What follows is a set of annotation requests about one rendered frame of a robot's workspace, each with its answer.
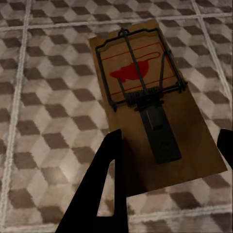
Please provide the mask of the mousetrap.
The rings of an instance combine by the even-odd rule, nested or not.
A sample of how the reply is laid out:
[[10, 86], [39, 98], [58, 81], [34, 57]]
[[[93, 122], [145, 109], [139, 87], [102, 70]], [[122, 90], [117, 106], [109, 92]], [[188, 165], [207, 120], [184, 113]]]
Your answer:
[[88, 40], [127, 198], [228, 171], [156, 18]]

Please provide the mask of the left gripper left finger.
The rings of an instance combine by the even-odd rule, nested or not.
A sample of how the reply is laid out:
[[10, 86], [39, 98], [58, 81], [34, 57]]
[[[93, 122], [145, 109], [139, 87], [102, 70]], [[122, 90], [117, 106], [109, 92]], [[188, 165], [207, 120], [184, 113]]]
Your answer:
[[[111, 161], [115, 160], [115, 213], [97, 216]], [[129, 233], [121, 129], [107, 134], [55, 233]]]

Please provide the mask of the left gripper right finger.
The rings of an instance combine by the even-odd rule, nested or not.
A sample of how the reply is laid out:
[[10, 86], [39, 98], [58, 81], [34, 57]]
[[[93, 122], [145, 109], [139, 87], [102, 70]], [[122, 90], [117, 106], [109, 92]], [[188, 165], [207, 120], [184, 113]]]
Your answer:
[[233, 131], [221, 129], [217, 147], [233, 169]]

